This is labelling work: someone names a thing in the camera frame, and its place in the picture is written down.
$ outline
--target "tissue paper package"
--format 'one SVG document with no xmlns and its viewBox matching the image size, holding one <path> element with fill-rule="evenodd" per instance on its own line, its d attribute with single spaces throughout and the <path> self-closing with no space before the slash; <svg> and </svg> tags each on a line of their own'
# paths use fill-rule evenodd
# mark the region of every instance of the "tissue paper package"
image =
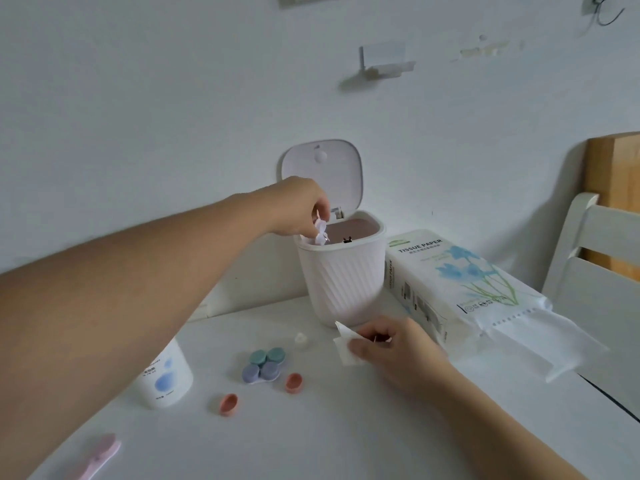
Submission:
<svg viewBox="0 0 640 480">
<path fill-rule="evenodd" d="M 385 285 L 454 357 L 475 353 L 486 334 L 551 381 L 606 350 L 542 294 L 428 230 L 388 241 Z"/>
</svg>

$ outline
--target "lid hinge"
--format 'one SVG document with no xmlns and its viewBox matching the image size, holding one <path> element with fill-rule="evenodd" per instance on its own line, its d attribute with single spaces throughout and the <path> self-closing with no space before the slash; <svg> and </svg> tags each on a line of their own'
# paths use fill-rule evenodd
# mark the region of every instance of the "lid hinge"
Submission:
<svg viewBox="0 0 640 480">
<path fill-rule="evenodd" d="M 335 218 L 340 220 L 344 218 L 344 212 L 342 211 L 341 207 L 336 207 L 334 209 L 331 209 L 332 213 L 335 214 Z"/>
</svg>

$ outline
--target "person's left hand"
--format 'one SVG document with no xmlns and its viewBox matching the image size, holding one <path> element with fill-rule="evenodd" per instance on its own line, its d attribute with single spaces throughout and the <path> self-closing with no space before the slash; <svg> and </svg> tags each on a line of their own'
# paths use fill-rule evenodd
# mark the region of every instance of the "person's left hand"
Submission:
<svg viewBox="0 0 640 480">
<path fill-rule="evenodd" d="M 331 217 L 329 199 L 310 178 L 288 177 L 254 195 L 270 215 L 269 231 L 278 235 L 302 234 L 313 239 L 318 234 L 316 215 L 324 221 Z"/>
</svg>

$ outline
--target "wall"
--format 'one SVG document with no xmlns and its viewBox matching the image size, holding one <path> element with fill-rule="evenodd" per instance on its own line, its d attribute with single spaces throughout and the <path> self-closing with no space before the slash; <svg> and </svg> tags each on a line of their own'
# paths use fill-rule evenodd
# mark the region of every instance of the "wall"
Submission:
<svg viewBox="0 0 640 480">
<path fill-rule="evenodd" d="M 343 138 L 391 232 L 432 228 L 540 287 L 584 140 L 640 128 L 639 3 L 588 31 L 581 3 L 0 0 L 0 268 L 268 185 L 292 145 Z M 354 77 L 359 46 L 394 39 L 413 73 Z M 211 300 L 304 292 L 291 241 L 267 237 Z"/>
</svg>

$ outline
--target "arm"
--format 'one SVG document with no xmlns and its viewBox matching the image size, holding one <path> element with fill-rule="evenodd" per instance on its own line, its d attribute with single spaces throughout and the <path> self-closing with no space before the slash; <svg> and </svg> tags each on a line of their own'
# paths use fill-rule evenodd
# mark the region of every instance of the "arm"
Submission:
<svg viewBox="0 0 640 480">
<path fill-rule="evenodd" d="M 26 478 L 159 354 L 233 260 L 268 232 L 315 237 L 313 182 L 87 242 L 0 275 L 0 465 Z"/>
<path fill-rule="evenodd" d="M 450 364 L 420 325 L 381 317 L 359 334 L 392 337 L 391 347 L 352 340 L 351 351 L 393 384 L 432 403 L 485 479 L 586 480 Z"/>
</svg>

